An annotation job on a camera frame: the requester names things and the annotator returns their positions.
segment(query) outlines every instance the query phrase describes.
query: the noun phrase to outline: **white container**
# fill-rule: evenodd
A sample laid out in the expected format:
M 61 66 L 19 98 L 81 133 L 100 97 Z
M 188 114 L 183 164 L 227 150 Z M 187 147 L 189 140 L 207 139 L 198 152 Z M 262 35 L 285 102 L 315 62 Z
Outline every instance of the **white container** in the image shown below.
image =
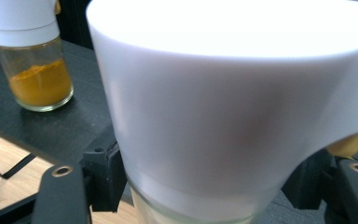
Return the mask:
M 247 223 L 358 133 L 358 3 L 93 0 L 87 16 L 145 223 Z

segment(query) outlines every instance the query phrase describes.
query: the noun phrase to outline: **black wire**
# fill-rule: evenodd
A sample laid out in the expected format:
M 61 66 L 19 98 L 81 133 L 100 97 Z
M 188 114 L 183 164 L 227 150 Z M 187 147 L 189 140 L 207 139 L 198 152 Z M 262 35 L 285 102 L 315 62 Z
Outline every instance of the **black wire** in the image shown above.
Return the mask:
M 16 165 L 14 165 L 9 171 L 4 174 L 0 173 L 0 177 L 4 179 L 11 178 L 14 174 L 16 174 L 19 170 L 21 170 L 24 166 L 26 166 L 30 161 L 32 161 L 36 156 L 33 154 L 28 154 L 28 156 L 24 157 L 21 161 L 19 161 Z

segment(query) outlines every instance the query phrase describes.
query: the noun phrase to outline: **yellow object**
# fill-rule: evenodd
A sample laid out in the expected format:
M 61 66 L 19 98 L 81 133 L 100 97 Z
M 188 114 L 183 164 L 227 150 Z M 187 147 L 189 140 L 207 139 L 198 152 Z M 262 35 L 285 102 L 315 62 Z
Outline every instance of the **yellow object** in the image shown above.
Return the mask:
M 54 8 L 55 14 L 58 15 L 61 13 L 61 4 L 60 0 L 57 0 L 55 8 Z
M 18 100 L 26 105 L 54 105 L 67 97 L 72 89 L 65 63 L 59 59 L 47 65 L 33 65 L 9 79 Z
M 358 133 L 336 141 L 327 151 L 334 156 L 351 158 L 358 151 Z

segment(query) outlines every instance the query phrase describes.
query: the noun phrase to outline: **wooden surface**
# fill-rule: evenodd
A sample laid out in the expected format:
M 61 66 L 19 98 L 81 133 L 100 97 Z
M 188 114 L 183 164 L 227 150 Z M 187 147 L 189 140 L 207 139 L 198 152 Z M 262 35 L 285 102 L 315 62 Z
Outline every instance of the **wooden surface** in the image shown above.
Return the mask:
M 0 138 L 0 173 L 4 173 L 28 154 L 27 151 Z M 9 180 L 0 178 L 0 209 L 37 192 L 42 174 L 51 163 L 34 159 Z M 134 224 L 137 222 L 135 209 L 121 203 L 117 214 L 92 213 L 93 223 Z

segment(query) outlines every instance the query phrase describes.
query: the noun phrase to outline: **orange powder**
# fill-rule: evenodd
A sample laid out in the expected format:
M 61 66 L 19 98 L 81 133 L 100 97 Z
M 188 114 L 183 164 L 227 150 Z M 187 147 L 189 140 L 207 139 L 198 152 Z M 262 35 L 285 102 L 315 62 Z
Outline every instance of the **orange powder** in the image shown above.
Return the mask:
M 71 78 L 62 59 L 47 65 L 33 65 L 9 80 L 13 94 L 27 105 L 55 105 L 72 89 Z

